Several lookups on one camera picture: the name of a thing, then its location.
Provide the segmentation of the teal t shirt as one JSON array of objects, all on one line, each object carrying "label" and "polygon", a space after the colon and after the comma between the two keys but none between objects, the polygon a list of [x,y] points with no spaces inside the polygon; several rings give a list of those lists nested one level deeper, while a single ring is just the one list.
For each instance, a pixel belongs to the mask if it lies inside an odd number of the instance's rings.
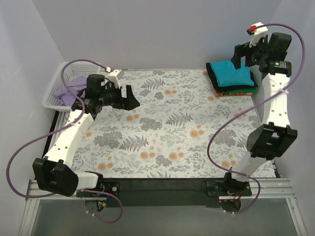
[{"label": "teal t shirt", "polygon": [[251,71],[243,62],[239,69],[235,69],[234,64],[227,60],[212,62],[210,66],[216,76],[219,87],[255,86],[254,81],[251,79]]}]

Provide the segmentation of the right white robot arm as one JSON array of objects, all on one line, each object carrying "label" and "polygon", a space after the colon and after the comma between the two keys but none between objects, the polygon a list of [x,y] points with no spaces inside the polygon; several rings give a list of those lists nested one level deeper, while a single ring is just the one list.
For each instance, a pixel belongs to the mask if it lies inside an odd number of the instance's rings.
[{"label": "right white robot arm", "polygon": [[247,140],[247,151],[243,158],[224,175],[223,191],[234,195],[249,187],[249,177],[263,164],[281,157],[297,138],[297,130],[291,128],[287,114],[287,91],[290,81],[291,63],[285,61],[291,36],[273,33],[264,36],[252,45],[237,45],[231,59],[234,67],[241,67],[241,57],[245,66],[258,65],[264,89],[264,115],[262,124]]}]

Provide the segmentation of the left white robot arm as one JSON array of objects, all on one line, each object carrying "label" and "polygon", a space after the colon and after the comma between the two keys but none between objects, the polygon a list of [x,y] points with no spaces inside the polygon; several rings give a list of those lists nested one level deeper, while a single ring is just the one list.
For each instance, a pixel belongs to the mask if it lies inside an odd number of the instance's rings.
[{"label": "left white robot arm", "polygon": [[105,106],[118,110],[133,110],[140,103],[126,86],[126,97],[122,96],[121,70],[113,70],[107,76],[91,74],[87,87],[78,93],[71,106],[69,127],[61,132],[45,156],[34,160],[32,168],[39,189],[70,197],[76,191],[88,189],[95,197],[104,193],[103,176],[95,172],[74,172],[70,166],[87,129]]}]

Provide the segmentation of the black folded t shirt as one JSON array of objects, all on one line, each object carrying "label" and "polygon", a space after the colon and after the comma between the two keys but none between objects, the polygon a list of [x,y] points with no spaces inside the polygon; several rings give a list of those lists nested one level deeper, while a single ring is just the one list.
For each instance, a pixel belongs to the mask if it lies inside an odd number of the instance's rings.
[{"label": "black folded t shirt", "polygon": [[[218,83],[217,83],[217,79],[216,79],[216,76],[210,66],[210,63],[206,63],[206,70],[207,70],[207,73],[208,73],[208,76],[210,78],[210,81],[212,83],[212,86],[213,88],[218,91],[218,92],[226,92],[226,91],[231,91],[231,90],[236,90],[236,89],[248,89],[248,88],[253,88],[253,87],[250,87],[250,86],[229,86],[229,87],[219,87]],[[255,83],[255,88],[258,88],[258,85],[255,81],[255,78],[254,78],[254,75],[253,73],[251,72],[251,79],[254,81]]]}]

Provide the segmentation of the purple t shirt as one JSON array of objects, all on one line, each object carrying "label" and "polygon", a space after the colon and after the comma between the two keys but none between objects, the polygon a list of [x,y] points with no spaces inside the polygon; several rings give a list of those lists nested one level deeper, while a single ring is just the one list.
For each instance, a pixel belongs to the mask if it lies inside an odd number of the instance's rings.
[{"label": "purple t shirt", "polygon": [[[77,95],[81,90],[87,87],[87,76],[79,76],[66,85]],[[75,96],[73,96],[64,85],[54,92],[54,96],[61,106],[71,107],[75,101]]]}]

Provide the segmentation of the white plastic basket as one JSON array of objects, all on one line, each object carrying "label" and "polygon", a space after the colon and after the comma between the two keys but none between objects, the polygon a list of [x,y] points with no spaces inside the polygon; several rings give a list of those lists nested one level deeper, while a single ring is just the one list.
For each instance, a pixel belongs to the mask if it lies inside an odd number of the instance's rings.
[{"label": "white plastic basket", "polygon": [[[66,62],[61,64],[61,66],[58,68],[58,70],[56,71],[48,87],[48,90],[45,92],[45,95],[42,100],[42,105],[45,108],[50,108],[59,112],[70,111],[71,107],[60,105],[57,98],[54,96],[54,92],[63,85],[63,82],[61,79],[61,71],[65,65],[66,65]],[[100,72],[99,66],[89,63],[89,62],[80,61],[80,62],[75,62],[69,65],[65,69],[63,76],[64,76],[64,81],[68,83],[79,76],[98,74],[99,72]]]}]

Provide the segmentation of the floral table mat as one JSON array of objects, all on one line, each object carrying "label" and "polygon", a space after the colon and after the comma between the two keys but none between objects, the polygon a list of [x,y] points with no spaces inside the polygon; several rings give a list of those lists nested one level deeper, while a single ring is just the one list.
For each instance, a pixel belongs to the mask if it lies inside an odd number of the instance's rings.
[{"label": "floral table mat", "polygon": [[223,177],[260,126],[256,111],[243,114],[249,96],[217,97],[207,72],[127,71],[140,106],[105,107],[88,128],[71,169],[104,177]]}]

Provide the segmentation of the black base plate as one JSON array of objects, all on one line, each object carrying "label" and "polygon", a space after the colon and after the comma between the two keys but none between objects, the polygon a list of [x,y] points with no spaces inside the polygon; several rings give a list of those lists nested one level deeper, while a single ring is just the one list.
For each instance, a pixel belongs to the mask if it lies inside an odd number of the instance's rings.
[{"label": "black base plate", "polygon": [[104,178],[94,191],[116,196],[125,207],[220,207],[220,197],[236,193],[223,178]]}]

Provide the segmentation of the aluminium frame rail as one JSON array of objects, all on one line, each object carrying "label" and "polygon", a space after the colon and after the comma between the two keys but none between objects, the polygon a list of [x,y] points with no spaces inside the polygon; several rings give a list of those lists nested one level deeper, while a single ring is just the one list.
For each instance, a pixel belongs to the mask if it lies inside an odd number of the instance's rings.
[{"label": "aluminium frame rail", "polygon": [[121,179],[119,200],[97,211],[97,197],[29,199],[22,236],[305,236],[287,179],[261,179],[259,198],[212,197],[204,179]]}]

